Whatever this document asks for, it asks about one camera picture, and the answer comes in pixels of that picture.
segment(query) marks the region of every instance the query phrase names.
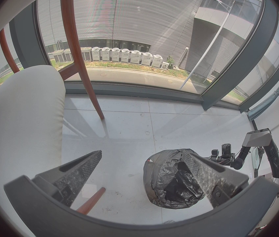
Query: street lamp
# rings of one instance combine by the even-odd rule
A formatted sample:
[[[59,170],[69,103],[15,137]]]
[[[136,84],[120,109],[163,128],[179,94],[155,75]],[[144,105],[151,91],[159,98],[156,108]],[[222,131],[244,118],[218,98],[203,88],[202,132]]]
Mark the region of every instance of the street lamp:
[[[220,0],[215,0],[217,2],[219,2],[226,10],[227,8],[224,6],[226,5],[227,7],[229,7],[227,4],[223,3],[222,1]],[[189,78],[192,76],[193,72],[196,70],[197,66],[201,63],[201,61],[204,59],[205,55],[208,53],[208,51],[210,50],[211,46],[213,45],[214,41],[217,39],[217,37],[219,36],[221,30],[223,29],[223,26],[225,24],[225,22],[227,21],[228,19],[228,16],[230,15],[232,9],[233,9],[233,6],[234,6],[234,3],[235,1],[233,1],[232,5],[230,6],[230,9],[228,11],[228,14],[226,16],[226,18],[224,19],[223,21],[223,24],[221,25],[221,27],[219,28],[218,32],[216,33],[216,35],[214,36],[212,42],[210,43],[209,47],[205,50],[205,53],[202,55],[201,59],[198,61],[198,63],[195,65],[195,67],[193,68],[193,70],[191,71],[191,73],[189,74],[189,76],[185,79],[185,81],[183,82],[183,84],[181,85],[181,87],[179,89],[182,89],[182,87],[185,85],[185,83],[189,80]]]

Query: black plastic bag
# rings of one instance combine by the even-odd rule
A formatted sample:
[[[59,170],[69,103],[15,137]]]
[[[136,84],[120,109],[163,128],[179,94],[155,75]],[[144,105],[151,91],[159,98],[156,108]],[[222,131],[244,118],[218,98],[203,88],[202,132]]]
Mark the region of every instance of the black plastic bag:
[[[182,160],[191,149],[163,150],[144,164],[144,187],[150,202],[169,209],[189,208],[204,198],[196,179]]]

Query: floor grout line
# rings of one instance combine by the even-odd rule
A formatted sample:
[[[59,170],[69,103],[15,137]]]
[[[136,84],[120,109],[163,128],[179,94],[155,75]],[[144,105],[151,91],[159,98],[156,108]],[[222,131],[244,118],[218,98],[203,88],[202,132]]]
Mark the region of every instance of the floor grout line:
[[[156,152],[156,145],[155,145],[155,135],[154,135],[154,129],[153,129],[153,121],[151,120],[151,114],[150,114],[150,107],[149,107],[149,100],[148,101],[148,108],[149,108],[149,116],[150,116],[150,123],[151,123],[151,130],[153,131],[153,140],[154,140],[154,148],[155,148],[155,153]]]
[[[86,109],[70,109],[70,108],[64,108],[64,110],[77,110],[77,111],[95,111],[95,110],[86,110]],[[110,111],[110,110],[102,110],[103,112],[120,112],[120,113],[151,113],[149,112],[130,112],[130,111]],[[220,115],[220,114],[194,114],[194,113],[153,113],[153,114],[176,114],[176,115],[204,115],[204,116],[233,116],[238,117],[241,115]]]

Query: tiled floor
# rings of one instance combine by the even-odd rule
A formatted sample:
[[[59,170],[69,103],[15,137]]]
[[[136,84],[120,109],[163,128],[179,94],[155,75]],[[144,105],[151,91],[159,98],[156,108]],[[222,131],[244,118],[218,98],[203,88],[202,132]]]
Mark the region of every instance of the tiled floor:
[[[147,98],[98,96],[105,116],[101,121],[87,95],[66,95],[62,138],[62,163],[94,150],[102,159],[72,205],[77,209],[90,195],[86,189],[106,188],[89,216],[128,224],[181,221],[212,210],[205,197],[188,209],[160,208],[148,200],[143,187],[143,167],[149,156],[164,149],[191,148],[209,156],[214,148],[232,144],[237,153],[252,130],[238,111]],[[251,157],[240,170],[253,176]]]

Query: air conditioning unit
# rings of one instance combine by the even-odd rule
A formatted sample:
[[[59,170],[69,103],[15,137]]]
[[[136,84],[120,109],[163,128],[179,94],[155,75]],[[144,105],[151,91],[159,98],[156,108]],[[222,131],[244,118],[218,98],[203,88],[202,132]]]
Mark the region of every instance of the air conditioning unit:
[[[115,47],[112,49],[112,61],[119,61],[119,48]]]
[[[153,59],[153,55],[151,53],[143,53],[142,65],[150,66],[151,60]]]
[[[122,58],[121,62],[128,62],[128,57],[129,57],[130,51],[127,48],[124,48],[122,50]]]
[[[140,60],[141,55],[142,55],[141,52],[138,51],[138,50],[132,51],[132,54],[131,54],[131,63],[139,64],[139,60]]]
[[[72,54],[71,54],[71,51],[69,48],[67,48],[65,51],[64,51],[64,54],[66,56],[66,60],[67,61],[74,61],[73,57],[72,57]]]
[[[81,47],[82,58],[84,61],[92,61],[91,48]]]
[[[168,63],[168,62],[163,62],[162,65],[161,65],[161,69],[167,70],[167,69],[168,69],[168,66],[169,66],[169,63]]]
[[[67,61],[63,49],[62,50],[56,50],[55,52],[53,52],[53,56],[54,56],[54,59],[55,59],[56,63]]]
[[[102,61],[110,61],[110,49],[108,47],[102,48]]]
[[[92,48],[92,60],[93,61],[100,61],[100,49],[95,46],[94,48]]]
[[[151,66],[155,68],[159,68],[161,63],[162,63],[162,57],[158,54],[155,54]]]

